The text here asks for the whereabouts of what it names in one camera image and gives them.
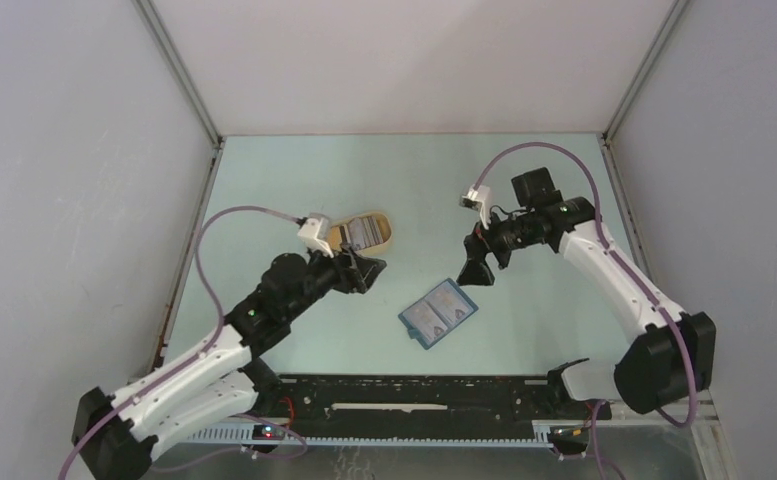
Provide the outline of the blue leather card holder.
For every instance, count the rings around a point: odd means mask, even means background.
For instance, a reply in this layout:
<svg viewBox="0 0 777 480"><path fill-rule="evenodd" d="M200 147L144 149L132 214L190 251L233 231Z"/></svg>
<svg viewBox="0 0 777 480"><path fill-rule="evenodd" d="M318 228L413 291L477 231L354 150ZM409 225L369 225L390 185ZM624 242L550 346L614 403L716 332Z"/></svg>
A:
<svg viewBox="0 0 777 480"><path fill-rule="evenodd" d="M447 278L401 311L398 319L409 338L429 350L478 310L458 283Z"/></svg>

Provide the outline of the silver VIP credit card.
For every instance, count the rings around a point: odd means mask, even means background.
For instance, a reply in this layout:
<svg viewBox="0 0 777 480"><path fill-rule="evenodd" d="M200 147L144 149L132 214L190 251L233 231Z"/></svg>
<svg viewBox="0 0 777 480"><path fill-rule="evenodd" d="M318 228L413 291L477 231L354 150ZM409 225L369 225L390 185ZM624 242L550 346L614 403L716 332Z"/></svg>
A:
<svg viewBox="0 0 777 480"><path fill-rule="evenodd" d="M417 332L418 338L426 348L436 343L448 330L447 324L425 301L411 306L405 314L405 318Z"/></svg>

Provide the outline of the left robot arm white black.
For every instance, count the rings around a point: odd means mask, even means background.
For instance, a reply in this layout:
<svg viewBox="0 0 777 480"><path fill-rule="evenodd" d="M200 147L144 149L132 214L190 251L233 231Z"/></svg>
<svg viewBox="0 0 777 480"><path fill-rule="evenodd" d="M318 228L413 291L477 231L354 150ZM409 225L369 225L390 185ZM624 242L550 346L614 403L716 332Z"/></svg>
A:
<svg viewBox="0 0 777 480"><path fill-rule="evenodd" d="M191 350L110 394L80 400L71 440L96 479L139 479L174 444L229 415L268 416L280 403L278 379L261 356L293 321L331 291L365 294L384 260L345 248L277 256L256 289Z"/></svg>

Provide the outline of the white strip on rail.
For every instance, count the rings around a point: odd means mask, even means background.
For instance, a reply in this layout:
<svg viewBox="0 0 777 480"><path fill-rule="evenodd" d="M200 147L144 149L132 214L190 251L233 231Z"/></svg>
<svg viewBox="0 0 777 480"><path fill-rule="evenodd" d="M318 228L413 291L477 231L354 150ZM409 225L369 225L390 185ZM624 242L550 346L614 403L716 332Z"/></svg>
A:
<svg viewBox="0 0 777 480"><path fill-rule="evenodd" d="M446 411L446 404L438 403L385 403L385 402L336 402L331 408L340 410L372 410L372 411L401 411L411 413L414 411Z"/></svg>

